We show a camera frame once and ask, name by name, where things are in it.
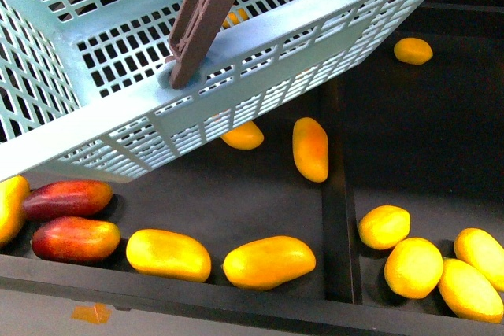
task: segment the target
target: plastic crate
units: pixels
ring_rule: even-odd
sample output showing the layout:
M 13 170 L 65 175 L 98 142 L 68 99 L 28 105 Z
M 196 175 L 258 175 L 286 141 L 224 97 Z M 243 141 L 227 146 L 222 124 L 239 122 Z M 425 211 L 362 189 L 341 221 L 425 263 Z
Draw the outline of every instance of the plastic crate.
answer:
M 0 0 L 0 180 L 135 179 L 358 65 L 423 0 L 236 0 L 250 19 L 164 89 L 182 1 Z

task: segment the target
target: crate handle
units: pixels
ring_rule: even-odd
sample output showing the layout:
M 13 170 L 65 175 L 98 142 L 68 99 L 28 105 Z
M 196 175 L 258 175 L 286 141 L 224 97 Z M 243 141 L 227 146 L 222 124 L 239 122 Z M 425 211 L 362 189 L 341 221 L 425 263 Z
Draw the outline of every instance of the crate handle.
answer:
M 175 60 L 171 66 L 169 82 L 166 70 L 158 76 L 161 87 L 168 85 L 180 89 L 187 85 L 196 72 L 215 36 L 221 29 L 235 0 L 183 0 L 175 24 L 169 36 L 172 56 L 165 63 Z

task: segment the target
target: ripe mango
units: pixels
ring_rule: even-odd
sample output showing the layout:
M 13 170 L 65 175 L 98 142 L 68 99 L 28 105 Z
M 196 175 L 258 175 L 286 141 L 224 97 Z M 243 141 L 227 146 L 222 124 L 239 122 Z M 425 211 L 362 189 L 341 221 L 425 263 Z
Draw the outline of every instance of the ripe mango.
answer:
M 228 131 L 221 136 L 222 140 L 229 146 L 238 150 L 252 150 L 259 147 L 265 140 L 261 129 L 253 122 L 249 121 Z
M 233 249 L 222 268 L 234 286 L 263 291 L 310 273 L 315 265 L 315 255 L 307 244 L 281 235 Z
M 409 299 L 422 299 L 435 288 L 443 273 L 443 256 L 424 238 L 399 242 L 385 262 L 385 281 L 391 290 Z
M 292 153 L 296 168 L 305 178 L 315 183 L 328 178 L 328 135 L 313 118 L 296 121 L 292 131 Z
M 466 228 L 454 243 L 459 260 L 472 265 L 497 291 L 504 291 L 504 249 L 493 236 L 479 228 Z
M 226 20 L 222 23 L 222 26 L 224 29 L 230 28 L 232 25 L 238 25 L 241 20 L 247 21 L 249 20 L 249 15 L 246 14 L 245 9 L 243 8 L 238 8 L 236 11 L 228 13 L 228 17 L 226 17 Z
M 431 46 L 423 39 L 409 37 L 401 39 L 394 45 L 395 57 L 410 65 L 423 65 L 429 61 L 434 53 Z
M 63 216 L 39 228 L 31 248 L 44 260 L 93 264 L 110 256 L 119 241 L 119 227 L 113 223 Z
M 110 185 L 101 181 L 58 181 L 33 190 L 23 201 L 23 211 L 28 220 L 41 222 L 59 216 L 92 216 L 112 196 Z
M 167 230 L 136 231 L 126 245 L 129 264 L 144 275 L 205 282 L 212 268 L 206 248 L 190 236 Z
M 501 323 L 502 299 L 477 269 L 458 259 L 444 259 L 438 284 L 441 297 L 462 319 Z
M 0 248 L 11 242 L 24 225 L 21 204 L 30 193 L 28 181 L 14 176 L 0 183 Z

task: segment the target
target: mango skin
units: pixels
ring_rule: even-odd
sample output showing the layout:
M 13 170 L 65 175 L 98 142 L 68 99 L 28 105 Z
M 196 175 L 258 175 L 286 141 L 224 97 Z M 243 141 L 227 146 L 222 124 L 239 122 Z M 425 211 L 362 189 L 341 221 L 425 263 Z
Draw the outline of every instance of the mango skin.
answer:
M 43 260 L 93 264 L 109 257 L 119 242 L 120 230 L 114 223 L 63 216 L 39 228 L 31 248 Z
M 33 190 L 23 201 L 23 211 L 27 220 L 39 222 L 60 216 L 93 216 L 112 196 L 112 187 L 101 181 L 58 181 Z
M 24 226 L 21 204 L 29 193 L 30 185 L 21 175 L 0 183 L 0 248 L 9 244 Z
M 480 271 L 466 262 L 445 258 L 438 289 L 459 318 L 496 324 L 502 322 L 504 305 L 497 290 Z
M 316 264 L 307 244 L 279 235 L 233 249 L 225 257 L 222 269 L 234 286 L 266 291 L 310 273 Z
M 228 131 L 221 139 L 235 149 L 253 150 L 264 142 L 265 136 L 253 121 L 248 121 Z
M 328 135 L 313 118 L 296 121 L 292 131 L 292 153 L 296 168 L 306 179 L 322 183 L 328 178 Z
M 212 269 L 202 243 L 167 230 L 136 231 L 126 245 L 126 258 L 138 273 L 184 281 L 205 282 Z
M 456 237 L 454 250 L 459 260 L 483 273 L 497 291 L 504 291 L 504 248 L 493 236 L 466 228 Z

